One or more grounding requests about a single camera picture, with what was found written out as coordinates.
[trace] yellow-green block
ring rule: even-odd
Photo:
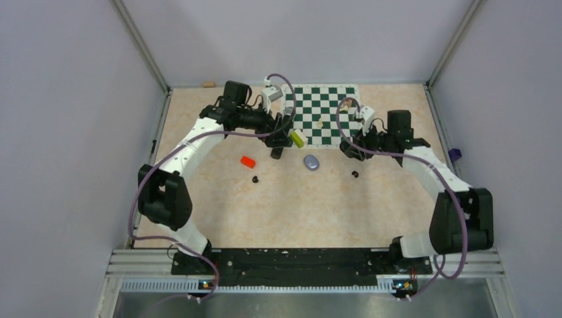
[[[305,144],[308,143],[308,138],[304,135],[300,129],[295,129],[291,132],[291,139],[297,145],[297,147],[302,148]]]

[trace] beige surface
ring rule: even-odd
[[[361,103],[386,121],[387,110],[409,109],[416,136],[437,156],[443,151],[422,85],[360,85]],[[158,150],[163,158],[182,140],[203,107],[222,88],[175,89]],[[320,169],[308,171],[306,154]],[[240,164],[255,159],[255,168]],[[254,138],[230,136],[216,146],[188,182],[192,217],[213,247],[377,247],[429,227],[433,202],[398,163],[387,157],[359,162],[339,150],[285,149],[280,160]],[[351,172],[356,170],[359,178]],[[259,183],[252,183],[258,176]],[[140,235],[165,234],[143,217]],[[164,241],[136,246],[168,247]]]

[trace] metal frame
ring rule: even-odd
[[[156,64],[156,61],[152,57],[150,50],[148,50],[146,43],[142,39],[141,33],[139,32],[137,26],[135,25],[135,22],[133,21],[133,18],[131,17],[125,4],[123,3],[123,0],[110,1],[113,4],[115,11],[119,14],[119,17],[123,21],[125,29],[131,36],[131,40],[139,50],[140,56],[146,63],[148,70],[151,72],[152,76],[154,76],[155,80],[160,85],[160,88],[162,88],[165,93],[168,93],[170,91],[170,86],[166,83],[162,72],[158,68],[158,64]]]
[[[427,81],[427,86],[431,89],[437,83],[439,76],[441,75],[442,71],[447,66],[448,61],[453,57],[454,53],[456,52],[459,44],[462,42],[464,35],[467,33],[469,27],[472,25],[474,18],[480,12],[482,6],[486,3],[486,0],[473,0],[469,10],[465,14],[465,17],[461,21],[461,24],[455,31],[455,34],[449,41],[447,48],[445,49],[443,55],[439,59],[437,66],[433,70],[433,73],[429,77]]]
[[[166,92],[166,99],[162,106],[162,111],[160,114],[158,127],[154,134],[154,139],[152,143],[152,152],[148,158],[148,162],[153,164],[156,160],[156,153],[158,146],[160,144],[160,139],[162,136],[162,131],[164,129],[164,123],[166,116],[168,114],[168,108],[170,106],[170,101],[172,97],[172,90],[166,83],[162,73],[158,69],[154,58],[150,54],[144,40],[138,29],[136,28],[128,10],[123,4],[122,0],[111,0],[114,4],[116,11],[122,18],[126,29],[131,35],[132,41],[137,46],[141,56],[146,62],[147,68],[150,70],[154,78],[157,80],[158,84],[161,86],[162,90]],[[454,55],[458,45],[462,42],[466,31],[470,27],[474,20],[474,17],[480,11],[484,5],[485,0],[474,0],[469,7],[467,13],[465,14],[459,28],[456,30],[455,34],[449,41],[449,44],[444,51],[443,55],[439,59],[431,77],[424,85],[425,95],[429,103],[429,108],[433,120],[435,122],[435,127],[439,135],[439,140],[441,146],[445,153],[451,148],[451,142],[449,140],[449,135],[447,129],[441,120],[439,105],[436,103],[433,96],[433,87],[437,83],[442,71],[447,66],[448,61]],[[456,167],[449,159],[447,159],[447,165],[457,174],[460,175],[461,171]],[[140,221],[140,214],[137,213],[135,216],[135,230]],[[375,248],[376,250],[388,250],[387,248]],[[148,279],[151,282],[169,282],[170,279],[177,279],[177,276],[172,276],[170,269],[172,267],[172,260],[167,255],[168,251],[162,248],[148,248],[148,249],[136,249],[136,250],[114,250],[111,255],[109,265],[107,267],[107,272],[105,275],[105,281],[103,283],[103,288],[101,291],[101,296],[99,298],[99,303],[95,316],[98,318],[111,318],[115,311],[117,304],[117,299],[119,292],[121,291],[121,286],[125,284],[130,289],[131,284],[127,282],[132,282],[132,280],[137,279]],[[445,265],[445,273],[451,274],[454,272],[459,264],[460,256],[447,255],[447,263]],[[388,279],[408,279],[408,275],[381,275],[379,276],[381,280]],[[431,275],[419,275],[418,278],[430,278]],[[189,279],[212,279],[211,276],[188,276]],[[498,251],[492,248],[487,251],[480,252],[470,252],[467,256],[467,261],[465,263],[465,269],[463,273],[459,276],[459,279],[472,279],[472,278],[485,278],[490,290],[490,295],[499,318],[506,317],[519,317],[518,308],[513,301],[512,293],[509,288],[504,269],[498,255]],[[166,284],[153,284],[150,286],[152,292],[168,291],[166,289]],[[229,289],[223,290],[222,292],[256,292],[256,290],[247,289]],[[331,290],[330,292],[343,292],[343,290]]]

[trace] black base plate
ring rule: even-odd
[[[223,248],[209,259],[221,275],[221,286],[374,286],[376,275],[398,273],[388,252],[371,248]],[[413,258],[417,274],[430,274],[428,258]],[[173,275],[213,275],[194,270],[199,259],[175,253]]]

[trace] purple object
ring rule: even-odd
[[[461,154],[460,149],[453,148],[449,150],[449,158],[451,159],[451,162],[455,162],[458,159],[461,159],[462,156],[463,155]]]

